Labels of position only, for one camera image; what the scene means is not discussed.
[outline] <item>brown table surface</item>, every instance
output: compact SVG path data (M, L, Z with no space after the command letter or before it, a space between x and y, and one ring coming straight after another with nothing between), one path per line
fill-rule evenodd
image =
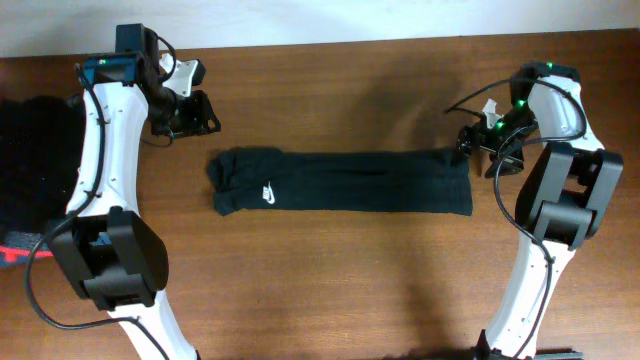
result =
M245 210L223 218L212 209L204 169L219 151L241 145L305 152L452 145L474 120L442 109L532 59L580 70L591 126L625 160L601 230L559 282L538 347L571 347L588 359L640 356L637 30L184 50L179 57L204 62L202 88L223 131L169 149L141 146L138 199L169 251L175 316L204 359L361 359L474 345L500 304L518 246L477 166L471 217ZM72 65L81 59L0 60L1 86L14 99L66 96L79 89ZM490 96L499 112L508 110L507 88ZM481 109L486 98L469 107ZM525 174L504 179L509 209L539 152L528 149ZM137 358L119 326L65 332L40 321L27 304L23 271L0 271L0 357ZM105 315L76 298L51 259L34 267L34 286L59 320Z

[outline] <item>white wall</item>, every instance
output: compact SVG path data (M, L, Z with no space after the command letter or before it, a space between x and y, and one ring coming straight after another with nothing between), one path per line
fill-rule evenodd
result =
M0 57L113 51L135 22L179 49L640 26L639 0L0 1Z

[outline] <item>red strip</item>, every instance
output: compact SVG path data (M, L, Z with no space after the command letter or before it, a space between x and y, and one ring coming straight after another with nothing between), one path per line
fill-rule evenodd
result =
M0 253L5 253L9 256L29 256L29 250L8 248L6 246L0 246ZM41 250L36 253L36 258L51 257L51 256L53 256L51 251Z

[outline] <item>white nike logo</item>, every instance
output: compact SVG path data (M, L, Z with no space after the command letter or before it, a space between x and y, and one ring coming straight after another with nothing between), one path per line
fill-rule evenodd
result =
M271 181L269 181L269 186L262 187L262 198L271 205L276 203L276 197L273 196L273 189L271 189Z

